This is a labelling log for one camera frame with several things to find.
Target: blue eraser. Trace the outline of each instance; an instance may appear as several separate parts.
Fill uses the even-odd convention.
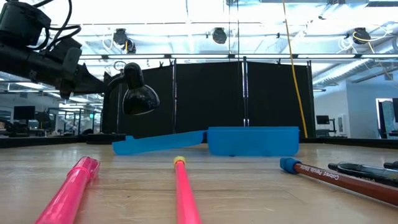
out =
[[[294,165],[301,163],[298,160],[295,160],[293,158],[280,158],[280,168],[283,169],[284,171],[290,173],[290,174],[297,174],[296,170],[294,170]]]

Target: ceiling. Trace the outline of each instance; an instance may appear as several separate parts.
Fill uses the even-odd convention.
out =
[[[41,0],[25,1],[37,3]],[[112,34],[125,28],[127,36],[135,43],[137,54],[289,54],[284,8],[281,1],[240,0],[229,6],[226,0],[113,0],[98,4],[96,0],[73,1],[69,24],[82,26],[74,36],[82,44],[83,55],[125,54],[111,45]],[[293,54],[359,54],[369,53],[369,45],[353,44],[342,47],[347,33],[356,27],[365,27],[372,39],[376,53],[393,53],[378,48],[383,42],[398,34],[398,1],[383,5],[367,0],[296,0],[286,1],[287,23]],[[347,4],[327,4],[345,2]],[[53,27],[60,27],[68,12],[68,1],[54,0],[41,8],[52,19]],[[212,32],[222,27],[228,36],[225,44],[213,41]],[[179,59],[178,63],[214,62],[227,59]],[[102,79],[104,71],[118,73],[115,61],[99,58],[80,60],[88,70]],[[164,65],[168,59],[130,59],[143,69]],[[276,59],[264,60],[275,62]],[[339,65],[349,65],[353,60],[324,58],[313,61],[314,78]],[[295,60],[296,64],[305,61]],[[365,77],[372,71],[362,70]],[[332,80],[317,83],[324,88]]]

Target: desk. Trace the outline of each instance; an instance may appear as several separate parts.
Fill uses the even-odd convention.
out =
[[[140,156],[111,146],[64,144],[0,149],[1,223],[33,223],[81,156],[101,161],[76,223],[169,224],[175,219],[173,158],[187,169],[203,223],[396,223],[396,207],[279,169],[275,157],[214,157],[206,145]],[[398,150],[301,144],[297,158],[382,166]]]

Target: blue plastic box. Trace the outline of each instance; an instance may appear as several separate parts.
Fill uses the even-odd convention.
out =
[[[214,127],[207,132],[216,156],[294,156],[299,151],[298,127]]]

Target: computer monitor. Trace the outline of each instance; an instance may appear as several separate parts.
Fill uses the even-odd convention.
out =
[[[328,115],[317,115],[317,123],[318,124],[330,124]]]
[[[15,106],[14,120],[35,119],[35,106]]]

